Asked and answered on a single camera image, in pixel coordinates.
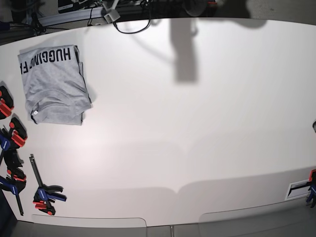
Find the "red black clamp top left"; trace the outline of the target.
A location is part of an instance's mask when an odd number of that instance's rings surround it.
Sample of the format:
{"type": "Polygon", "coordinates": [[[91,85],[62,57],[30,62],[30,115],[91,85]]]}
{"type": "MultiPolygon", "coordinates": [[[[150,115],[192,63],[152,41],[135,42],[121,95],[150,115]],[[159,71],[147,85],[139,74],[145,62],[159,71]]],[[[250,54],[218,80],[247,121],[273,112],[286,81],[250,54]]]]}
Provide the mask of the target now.
{"type": "Polygon", "coordinates": [[[11,116],[14,109],[14,102],[5,86],[0,87],[0,119],[11,116]]]}

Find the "aluminium frame rail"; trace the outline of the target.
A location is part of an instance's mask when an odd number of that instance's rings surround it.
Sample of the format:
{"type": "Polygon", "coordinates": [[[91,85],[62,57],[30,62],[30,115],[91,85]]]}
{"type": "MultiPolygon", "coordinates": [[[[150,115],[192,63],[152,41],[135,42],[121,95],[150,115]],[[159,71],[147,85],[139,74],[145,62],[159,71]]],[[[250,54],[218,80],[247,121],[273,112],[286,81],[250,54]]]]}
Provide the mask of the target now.
{"type": "Polygon", "coordinates": [[[69,22],[75,22],[80,20],[88,20],[94,18],[102,18],[105,15],[105,9],[103,7],[96,7],[84,10],[78,10],[73,12],[66,12],[58,15],[52,15],[39,18],[40,24],[45,27],[59,25],[69,22]]]}

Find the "grey T-shirt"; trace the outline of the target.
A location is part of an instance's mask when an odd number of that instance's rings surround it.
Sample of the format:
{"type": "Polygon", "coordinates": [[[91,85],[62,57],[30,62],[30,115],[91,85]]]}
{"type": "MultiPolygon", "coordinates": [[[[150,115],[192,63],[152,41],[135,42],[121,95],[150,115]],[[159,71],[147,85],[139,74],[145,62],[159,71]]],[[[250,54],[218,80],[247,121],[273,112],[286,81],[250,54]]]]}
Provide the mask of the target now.
{"type": "Polygon", "coordinates": [[[18,55],[28,119],[81,125],[91,109],[76,45],[42,47],[18,55]]]}

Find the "blue black bar clamp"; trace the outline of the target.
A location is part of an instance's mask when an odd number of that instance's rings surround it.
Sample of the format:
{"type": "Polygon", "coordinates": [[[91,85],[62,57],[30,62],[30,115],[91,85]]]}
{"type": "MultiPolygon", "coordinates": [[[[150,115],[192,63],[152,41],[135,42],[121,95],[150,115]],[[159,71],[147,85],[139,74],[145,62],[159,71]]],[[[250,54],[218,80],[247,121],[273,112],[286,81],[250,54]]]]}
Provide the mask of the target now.
{"type": "Polygon", "coordinates": [[[26,175],[20,169],[23,167],[17,150],[8,150],[3,153],[4,163],[6,165],[7,176],[0,177],[0,189],[11,192],[17,201],[20,215],[24,215],[22,203],[19,194],[26,186],[26,175]]]}

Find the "blue red bar clamp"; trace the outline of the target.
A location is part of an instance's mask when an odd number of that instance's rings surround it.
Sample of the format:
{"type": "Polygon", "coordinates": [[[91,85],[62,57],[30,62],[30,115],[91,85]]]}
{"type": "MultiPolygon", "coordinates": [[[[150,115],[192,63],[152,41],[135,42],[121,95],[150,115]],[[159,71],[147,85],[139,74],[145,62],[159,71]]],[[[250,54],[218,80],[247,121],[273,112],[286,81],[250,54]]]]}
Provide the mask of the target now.
{"type": "Polygon", "coordinates": [[[17,117],[12,117],[9,131],[5,128],[0,130],[0,161],[4,158],[5,152],[23,147],[27,138],[27,131],[21,121],[17,117]]]}

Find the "blue clamp at right edge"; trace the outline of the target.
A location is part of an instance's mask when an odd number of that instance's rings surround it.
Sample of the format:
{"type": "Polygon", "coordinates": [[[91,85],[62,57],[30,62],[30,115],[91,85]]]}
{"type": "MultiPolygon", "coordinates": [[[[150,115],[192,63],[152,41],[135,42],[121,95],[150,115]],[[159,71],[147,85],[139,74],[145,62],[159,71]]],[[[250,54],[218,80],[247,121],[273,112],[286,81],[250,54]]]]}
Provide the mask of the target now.
{"type": "Polygon", "coordinates": [[[313,169],[310,172],[309,181],[306,184],[300,185],[294,188],[290,188],[290,192],[292,192],[293,190],[297,190],[297,189],[305,188],[305,187],[309,187],[308,190],[311,191],[306,202],[310,202],[312,200],[311,208],[314,208],[316,205],[316,170],[315,169],[313,169]]]}

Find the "dark object at right edge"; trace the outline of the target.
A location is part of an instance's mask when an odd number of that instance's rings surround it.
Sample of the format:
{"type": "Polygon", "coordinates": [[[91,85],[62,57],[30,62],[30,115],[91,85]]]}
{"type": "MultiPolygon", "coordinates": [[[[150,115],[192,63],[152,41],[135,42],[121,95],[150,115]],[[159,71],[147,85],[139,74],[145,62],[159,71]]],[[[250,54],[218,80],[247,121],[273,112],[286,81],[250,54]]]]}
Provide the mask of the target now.
{"type": "Polygon", "coordinates": [[[313,128],[313,130],[314,130],[315,133],[316,133],[316,121],[314,121],[314,123],[313,123],[313,125],[312,125],[312,128],[313,128]]]}

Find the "small blue bar clamp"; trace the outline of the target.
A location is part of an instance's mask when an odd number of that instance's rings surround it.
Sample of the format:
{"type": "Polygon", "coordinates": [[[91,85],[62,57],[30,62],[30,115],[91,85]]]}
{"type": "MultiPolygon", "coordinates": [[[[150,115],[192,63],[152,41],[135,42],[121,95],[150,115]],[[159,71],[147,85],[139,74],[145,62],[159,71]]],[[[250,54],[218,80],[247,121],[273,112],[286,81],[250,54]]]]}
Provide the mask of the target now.
{"type": "Polygon", "coordinates": [[[43,183],[33,154],[29,157],[34,175],[36,177],[38,188],[34,194],[33,204],[35,208],[50,216],[54,216],[56,210],[52,205],[56,200],[65,202],[67,197],[62,194],[63,187],[61,186],[47,186],[43,183]]]}

